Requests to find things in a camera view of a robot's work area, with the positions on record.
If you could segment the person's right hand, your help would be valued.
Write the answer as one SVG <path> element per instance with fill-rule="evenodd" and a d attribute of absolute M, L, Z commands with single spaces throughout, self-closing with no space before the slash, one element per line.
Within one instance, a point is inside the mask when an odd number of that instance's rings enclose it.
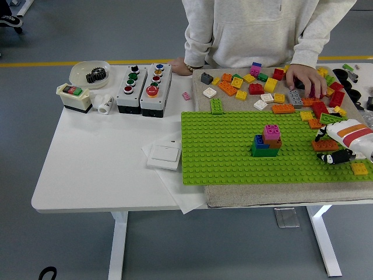
<path fill-rule="evenodd" d="M 187 67 L 184 58 L 178 57 L 168 62 L 171 65 L 172 72 L 180 76 L 192 75 L 192 71 Z"/>

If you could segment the person's left hand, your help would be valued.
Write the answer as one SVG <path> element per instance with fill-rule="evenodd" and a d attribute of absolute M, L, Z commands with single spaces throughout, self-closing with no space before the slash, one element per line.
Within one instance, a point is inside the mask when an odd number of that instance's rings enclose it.
<path fill-rule="evenodd" d="M 298 79 L 304 84 L 304 95 L 306 98 L 311 93 L 311 88 L 314 88 L 314 96 L 316 98 L 324 97 L 327 94 L 327 83 L 325 78 L 320 76 L 315 68 L 291 64 L 286 73 L 286 83 L 290 90 L 294 90 L 294 80 Z"/>

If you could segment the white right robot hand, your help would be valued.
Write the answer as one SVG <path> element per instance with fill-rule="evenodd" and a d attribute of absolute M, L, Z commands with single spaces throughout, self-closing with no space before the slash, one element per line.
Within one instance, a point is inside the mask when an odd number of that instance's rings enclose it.
<path fill-rule="evenodd" d="M 325 135 L 341 144 L 344 149 L 331 154 L 318 153 L 317 158 L 323 162 L 330 165 L 346 163 L 354 160 L 357 153 L 372 162 L 372 129 L 365 124 L 355 119 L 327 124 L 319 129 L 315 142 Z"/>

